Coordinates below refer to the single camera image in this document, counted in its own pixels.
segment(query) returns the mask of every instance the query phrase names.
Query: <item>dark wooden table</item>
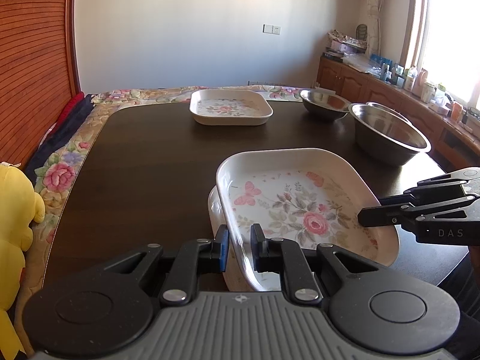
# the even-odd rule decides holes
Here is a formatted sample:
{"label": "dark wooden table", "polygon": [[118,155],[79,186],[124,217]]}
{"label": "dark wooden table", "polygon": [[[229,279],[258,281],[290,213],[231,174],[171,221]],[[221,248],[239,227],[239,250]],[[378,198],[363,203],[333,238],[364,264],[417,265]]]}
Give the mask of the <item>dark wooden table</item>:
{"label": "dark wooden table", "polygon": [[[78,174],[61,215],[45,284],[150,242],[175,250],[211,238],[207,209],[215,172],[243,151],[318,147],[349,161],[377,197],[398,194],[443,174],[426,154],[400,168],[386,166],[354,142],[348,115],[321,123],[301,103],[270,102],[262,126],[203,126],[188,104],[126,108],[112,115]],[[401,229],[393,267],[439,283],[465,256],[466,247],[420,245]],[[201,288],[226,290],[221,275],[205,275]]]}

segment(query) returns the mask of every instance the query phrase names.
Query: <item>stuffed animal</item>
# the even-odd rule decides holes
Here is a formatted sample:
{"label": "stuffed animal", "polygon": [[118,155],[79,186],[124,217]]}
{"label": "stuffed animal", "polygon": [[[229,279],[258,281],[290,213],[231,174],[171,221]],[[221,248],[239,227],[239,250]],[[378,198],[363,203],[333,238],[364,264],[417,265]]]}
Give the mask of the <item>stuffed animal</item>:
{"label": "stuffed animal", "polygon": [[45,218],[45,204],[32,183],[15,166],[0,164],[0,354],[5,360],[26,358],[7,310],[13,305],[25,268],[23,252],[32,245],[28,227]]}

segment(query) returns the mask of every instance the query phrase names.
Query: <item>floral tray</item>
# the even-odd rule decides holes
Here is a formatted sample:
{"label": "floral tray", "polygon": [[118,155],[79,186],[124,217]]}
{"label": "floral tray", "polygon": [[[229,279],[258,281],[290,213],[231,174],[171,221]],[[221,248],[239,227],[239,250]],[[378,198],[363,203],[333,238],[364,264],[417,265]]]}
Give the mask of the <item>floral tray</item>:
{"label": "floral tray", "polygon": [[386,266],[398,256],[393,226],[358,224],[360,209],[378,206],[378,200],[353,167],[332,152],[288,149],[235,154],[218,168],[217,189],[238,265],[254,290],[277,290],[280,282],[276,274],[253,270],[253,223],[260,223],[267,237],[293,239],[306,249],[331,242]]}
{"label": "floral tray", "polygon": [[273,109],[253,91],[202,89],[191,95],[190,112],[207,126],[258,126],[267,122]]}

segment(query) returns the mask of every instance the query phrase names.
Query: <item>wooden headboard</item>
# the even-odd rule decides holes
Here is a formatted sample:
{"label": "wooden headboard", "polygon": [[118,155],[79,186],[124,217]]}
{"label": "wooden headboard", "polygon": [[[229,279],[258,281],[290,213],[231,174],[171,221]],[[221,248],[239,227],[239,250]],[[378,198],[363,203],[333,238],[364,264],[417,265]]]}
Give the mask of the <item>wooden headboard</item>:
{"label": "wooden headboard", "polygon": [[73,0],[0,0],[0,162],[25,166],[79,91]]}

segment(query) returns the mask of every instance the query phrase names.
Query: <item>dark blue cloth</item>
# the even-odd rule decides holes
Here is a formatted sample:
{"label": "dark blue cloth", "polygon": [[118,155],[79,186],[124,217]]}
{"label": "dark blue cloth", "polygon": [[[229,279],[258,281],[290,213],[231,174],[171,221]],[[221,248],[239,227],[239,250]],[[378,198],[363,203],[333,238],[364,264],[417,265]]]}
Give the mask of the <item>dark blue cloth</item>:
{"label": "dark blue cloth", "polygon": [[82,123],[85,122],[87,116],[90,115],[94,107],[90,102],[92,97],[93,95],[89,94],[81,102],[78,102],[58,130],[50,138],[45,139],[38,150],[32,155],[23,172],[33,185],[35,185],[37,181],[35,169],[44,166],[45,161],[47,161],[53,152],[65,146]]}
{"label": "dark blue cloth", "polygon": [[477,358],[480,355],[480,290],[468,254],[439,287],[457,301],[461,311],[458,329],[445,349],[460,360]]}

